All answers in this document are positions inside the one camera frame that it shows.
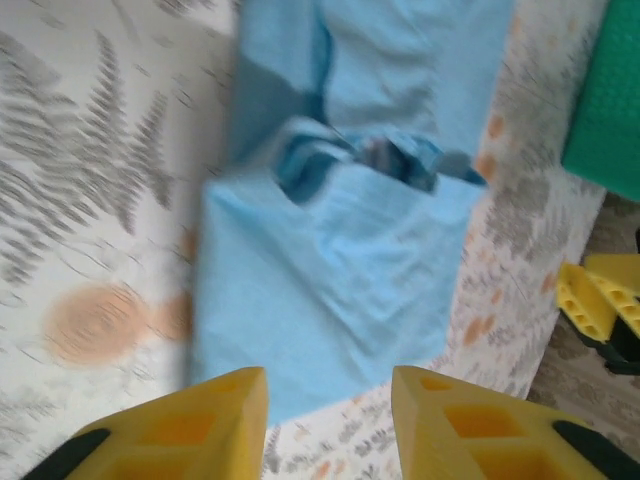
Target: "green textured surface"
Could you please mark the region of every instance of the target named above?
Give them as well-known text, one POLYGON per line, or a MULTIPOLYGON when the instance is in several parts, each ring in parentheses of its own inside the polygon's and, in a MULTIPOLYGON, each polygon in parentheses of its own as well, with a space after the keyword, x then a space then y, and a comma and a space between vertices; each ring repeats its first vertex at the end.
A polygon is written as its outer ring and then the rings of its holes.
POLYGON ((640 201, 640 0, 609 4, 562 163, 640 201))

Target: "mattress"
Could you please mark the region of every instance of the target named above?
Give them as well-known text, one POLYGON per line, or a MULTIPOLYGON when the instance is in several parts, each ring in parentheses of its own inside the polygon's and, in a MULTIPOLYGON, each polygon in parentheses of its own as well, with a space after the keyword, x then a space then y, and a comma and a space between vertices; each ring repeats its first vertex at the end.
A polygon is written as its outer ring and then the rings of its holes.
MULTIPOLYGON (((606 0, 521 2, 476 158, 445 353, 526 397, 604 191, 560 154, 606 0)), ((0 478, 185 385, 199 191, 223 167, 239 2, 10 2, 0 17, 0 478)), ((401 478, 389 385, 271 429, 264 478, 401 478)))

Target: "yellow plastic part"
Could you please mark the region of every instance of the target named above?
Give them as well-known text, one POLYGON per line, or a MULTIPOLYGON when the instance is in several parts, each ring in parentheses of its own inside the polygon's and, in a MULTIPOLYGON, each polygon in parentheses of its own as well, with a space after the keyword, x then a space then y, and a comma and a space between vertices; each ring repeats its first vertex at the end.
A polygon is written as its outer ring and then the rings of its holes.
POLYGON ((590 255, 585 269, 620 318, 640 337, 640 255, 590 255))
POLYGON ((605 478, 553 430, 571 415, 418 367, 394 369, 391 399, 404 480, 605 478))
POLYGON ((111 435, 68 480, 256 480, 267 428, 264 369, 245 368, 87 425, 111 435))
POLYGON ((601 343, 609 340, 618 314, 584 268, 562 264, 556 302, 580 333, 601 343))

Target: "fern leaf print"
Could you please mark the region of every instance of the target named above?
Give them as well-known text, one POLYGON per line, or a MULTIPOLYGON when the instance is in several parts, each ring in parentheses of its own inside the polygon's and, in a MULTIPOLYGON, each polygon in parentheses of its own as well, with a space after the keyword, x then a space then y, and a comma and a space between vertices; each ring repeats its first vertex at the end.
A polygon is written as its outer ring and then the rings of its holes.
POLYGON ((0 281, 27 284, 44 254, 101 214, 133 233, 143 189, 170 206, 161 136, 167 98, 156 92, 129 133, 112 42, 97 32, 99 67, 84 111, 57 75, 0 32, 0 281))

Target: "light blue cloth bag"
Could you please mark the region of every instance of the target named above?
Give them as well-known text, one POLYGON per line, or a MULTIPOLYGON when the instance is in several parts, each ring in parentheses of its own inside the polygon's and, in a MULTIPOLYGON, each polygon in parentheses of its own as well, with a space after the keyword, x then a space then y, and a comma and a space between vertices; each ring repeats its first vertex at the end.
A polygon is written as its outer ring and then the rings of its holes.
POLYGON ((275 424, 443 351, 512 3, 245 1, 194 383, 264 366, 275 424))

